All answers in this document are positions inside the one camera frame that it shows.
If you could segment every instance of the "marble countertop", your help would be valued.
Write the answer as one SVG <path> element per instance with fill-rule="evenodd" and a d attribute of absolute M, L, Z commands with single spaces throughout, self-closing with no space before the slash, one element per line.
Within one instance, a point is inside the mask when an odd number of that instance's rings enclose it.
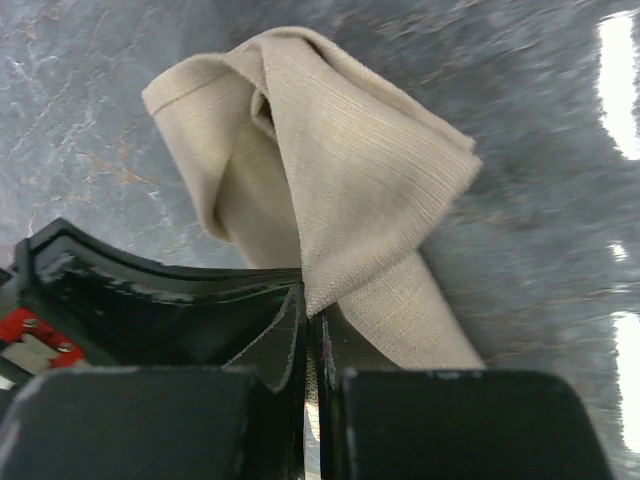
<path fill-rule="evenodd" d="M 298 24 L 477 141 L 423 252 L 487 363 L 554 372 L 640 478 L 637 0 L 4 0 L 0 264 L 63 216 L 165 263 L 243 266 L 202 233 L 140 99 L 159 73 Z"/>

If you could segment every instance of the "fabric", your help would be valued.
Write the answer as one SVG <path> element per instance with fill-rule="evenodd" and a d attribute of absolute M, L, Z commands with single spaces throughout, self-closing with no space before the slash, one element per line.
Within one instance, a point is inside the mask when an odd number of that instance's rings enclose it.
<path fill-rule="evenodd" d="M 204 226 L 259 268 L 301 267 L 402 367 L 479 367 L 416 252 L 480 167 L 473 141 L 328 39 L 278 28 L 143 92 Z"/>

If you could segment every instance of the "red component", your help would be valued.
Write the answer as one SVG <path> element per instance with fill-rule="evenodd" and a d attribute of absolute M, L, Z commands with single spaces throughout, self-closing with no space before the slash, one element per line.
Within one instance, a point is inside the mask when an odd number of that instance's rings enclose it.
<path fill-rule="evenodd" d="M 71 367 L 85 358 L 84 350 L 26 308 L 16 308 L 0 320 L 0 340 L 12 344 L 19 342 L 25 334 L 33 335 L 60 353 L 58 358 L 50 361 L 50 368 Z"/>

